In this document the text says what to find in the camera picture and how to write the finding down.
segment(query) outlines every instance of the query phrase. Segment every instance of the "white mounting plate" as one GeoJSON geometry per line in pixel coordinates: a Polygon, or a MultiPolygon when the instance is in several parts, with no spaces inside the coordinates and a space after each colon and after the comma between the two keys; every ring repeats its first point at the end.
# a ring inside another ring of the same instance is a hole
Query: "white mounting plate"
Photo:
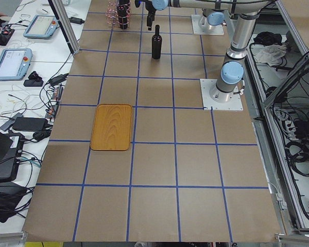
{"type": "MultiPolygon", "coordinates": [[[[201,95],[202,95],[202,105],[204,110],[222,110],[222,111],[242,111],[243,105],[241,101],[241,96],[239,94],[234,94],[232,99],[227,103],[219,103],[211,98],[210,89],[216,84],[216,79],[200,79],[201,95]]],[[[238,92],[238,87],[236,86],[234,92],[238,92]]]]}
{"type": "Polygon", "coordinates": [[[222,25],[218,26],[212,26],[211,29],[206,29],[203,30],[198,22],[201,18],[201,15],[198,14],[192,14],[191,19],[192,19],[192,28],[194,30],[194,34],[205,34],[205,35],[224,35],[225,33],[223,32],[223,27],[222,25]]]}

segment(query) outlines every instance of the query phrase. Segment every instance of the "tiled surface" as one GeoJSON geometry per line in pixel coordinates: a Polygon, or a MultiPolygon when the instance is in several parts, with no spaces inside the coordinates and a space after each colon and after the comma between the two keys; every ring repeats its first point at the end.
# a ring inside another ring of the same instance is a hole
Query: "tiled surface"
{"type": "Polygon", "coordinates": [[[25,224],[29,240],[273,241],[279,229],[246,105],[202,109],[199,79],[219,76],[227,35],[194,36],[195,9],[158,11],[163,48],[153,60],[143,5],[131,4],[123,31],[111,30],[105,10],[106,1],[90,6],[25,224]],[[98,103],[133,106],[129,150],[90,150],[98,103]]]}

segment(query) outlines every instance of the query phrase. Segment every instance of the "tablet device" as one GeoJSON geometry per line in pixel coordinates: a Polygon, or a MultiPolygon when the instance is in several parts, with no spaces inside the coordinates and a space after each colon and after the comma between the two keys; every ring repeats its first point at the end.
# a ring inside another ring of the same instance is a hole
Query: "tablet device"
{"type": "Polygon", "coordinates": [[[23,36],[29,39],[49,39],[57,26],[55,16],[36,15],[25,29],[23,36]]]}
{"type": "Polygon", "coordinates": [[[4,49],[0,56],[0,81],[22,80],[30,66],[29,48],[4,49]]]}

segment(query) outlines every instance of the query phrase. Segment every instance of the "metal post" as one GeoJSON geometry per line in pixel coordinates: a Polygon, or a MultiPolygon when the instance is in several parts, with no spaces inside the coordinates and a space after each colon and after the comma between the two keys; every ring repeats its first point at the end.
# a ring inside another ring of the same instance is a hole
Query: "metal post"
{"type": "Polygon", "coordinates": [[[48,0],[49,5],[61,27],[65,41],[70,49],[71,54],[77,54],[80,51],[77,38],[73,32],[71,23],[68,19],[62,0],[48,0]]]}

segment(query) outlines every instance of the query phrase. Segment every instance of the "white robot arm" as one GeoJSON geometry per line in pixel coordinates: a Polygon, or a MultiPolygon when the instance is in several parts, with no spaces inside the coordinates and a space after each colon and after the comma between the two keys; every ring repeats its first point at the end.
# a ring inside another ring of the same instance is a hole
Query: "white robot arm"
{"type": "Polygon", "coordinates": [[[213,100],[224,103],[232,98],[235,86],[240,82],[244,74],[244,58],[247,54],[247,46],[251,38],[259,11],[276,0],[143,0],[152,2],[156,10],[164,10],[167,7],[176,8],[200,8],[203,15],[208,17],[213,11],[228,10],[232,14],[239,14],[236,29],[230,47],[227,49],[221,77],[218,78],[215,87],[210,90],[213,100]]]}

